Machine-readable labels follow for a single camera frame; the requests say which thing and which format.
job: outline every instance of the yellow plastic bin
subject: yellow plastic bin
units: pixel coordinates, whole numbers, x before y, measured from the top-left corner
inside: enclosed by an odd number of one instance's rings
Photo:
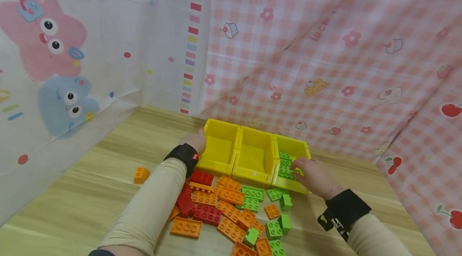
[[[204,126],[207,147],[197,167],[231,175],[239,143],[240,126],[209,119]]]
[[[244,126],[240,134],[232,175],[271,184],[277,164],[274,135]]]
[[[289,153],[290,159],[292,162],[299,157],[305,157],[307,159],[311,159],[310,150],[308,150],[308,146],[306,142],[295,140],[293,138],[284,137],[281,135],[274,134],[276,138],[276,157],[277,157],[277,165],[276,169],[274,170],[273,176],[273,186],[284,188],[287,190],[308,194],[310,193],[301,183],[294,180],[289,180],[286,178],[282,178],[278,176],[279,168],[280,168],[280,157],[279,152],[286,152]]]

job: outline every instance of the pink flower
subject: pink flower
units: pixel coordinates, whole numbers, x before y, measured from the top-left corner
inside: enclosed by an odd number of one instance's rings
[[[231,105],[237,104],[237,97],[236,96],[230,97],[228,102],[230,102]]]
[[[445,26],[441,31],[439,31],[436,34],[436,37],[438,38],[438,40],[443,40],[448,35],[450,30],[451,30],[450,26]]]
[[[213,84],[215,84],[215,77],[211,74],[208,74],[206,77],[205,77],[205,83],[207,83],[207,85],[209,86],[212,86]]]
[[[274,18],[273,15],[273,8],[264,8],[263,12],[260,14],[260,17],[265,21],[268,22]]]
[[[355,93],[355,87],[352,87],[352,86],[346,86],[344,87],[344,89],[342,90],[342,93],[345,97],[348,97],[348,96],[351,96]]]
[[[362,127],[361,132],[367,135],[367,134],[371,134],[373,132],[373,129],[370,127]]]
[[[358,44],[358,40],[361,38],[360,32],[351,31],[349,34],[343,36],[343,40],[345,42],[345,46],[356,46]]]
[[[274,101],[277,101],[277,100],[281,99],[281,94],[278,93],[278,92],[273,92],[273,95],[271,96],[271,98],[272,98]]]

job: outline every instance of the person's right hand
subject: person's right hand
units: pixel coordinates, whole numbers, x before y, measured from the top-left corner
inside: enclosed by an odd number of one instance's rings
[[[345,190],[338,187],[337,181],[328,168],[316,159],[298,158],[292,162],[290,168],[291,170],[300,168],[304,176],[295,172],[292,172],[292,176],[313,194],[324,200],[330,200]]]

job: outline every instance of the pink checkered fabric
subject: pink checkered fabric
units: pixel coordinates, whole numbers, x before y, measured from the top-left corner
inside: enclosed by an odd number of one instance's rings
[[[461,6],[211,0],[201,111],[377,163],[435,252],[461,255]]]

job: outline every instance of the orange lego brick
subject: orange lego brick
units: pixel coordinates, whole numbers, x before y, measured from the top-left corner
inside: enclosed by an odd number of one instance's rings
[[[237,219],[239,218],[241,211],[237,210],[236,207],[233,207],[233,205],[228,202],[219,201],[216,208],[221,211],[223,216],[228,217],[228,219],[232,222],[237,223]]]
[[[192,194],[193,202],[211,205],[213,207],[215,207],[215,205],[217,204],[217,199],[218,199],[218,196],[213,193],[194,191],[194,193]]]
[[[229,188],[223,187],[220,191],[220,199],[230,203],[242,206],[244,204],[245,194],[239,191],[234,191]]]
[[[253,220],[252,227],[258,230],[258,238],[260,238],[263,235],[263,232],[265,232],[265,226],[263,226],[257,219]]]
[[[280,212],[279,210],[277,209],[276,205],[274,204],[271,204],[271,205],[268,205],[265,207],[265,212],[268,216],[268,219],[272,220],[274,218],[277,218],[280,216]]]
[[[174,219],[174,217],[178,216],[179,214],[180,214],[180,210],[178,209],[178,207],[176,205],[173,206],[173,210],[170,213],[170,216],[168,217],[167,222],[170,222],[171,220]]]
[[[237,225],[239,228],[247,231],[253,224],[255,220],[255,214],[253,214],[249,209],[242,211],[241,215],[237,217]]]
[[[222,184],[228,189],[239,191],[241,189],[241,184],[237,183],[230,177],[223,175],[218,179],[218,183]]]
[[[200,221],[176,217],[173,221],[170,234],[198,239],[201,226],[202,222]]]
[[[192,190],[198,190],[198,191],[202,191],[202,192],[212,193],[212,187],[207,186],[207,185],[202,185],[202,184],[199,184],[199,183],[189,182],[189,187]]]
[[[272,256],[271,246],[268,238],[261,238],[255,242],[255,249],[257,250],[258,256]]]
[[[133,176],[133,182],[138,185],[142,185],[149,177],[149,171],[146,168],[136,168],[135,175]]]
[[[239,228],[236,224],[231,222],[228,218],[223,218],[218,224],[217,230],[225,235],[229,240],[236,242],[242,242],[245,236],[243,229]]]
[[[255,256],[256,252],[247,247],[246,245],[236,242],[232,249],[231,256]]]

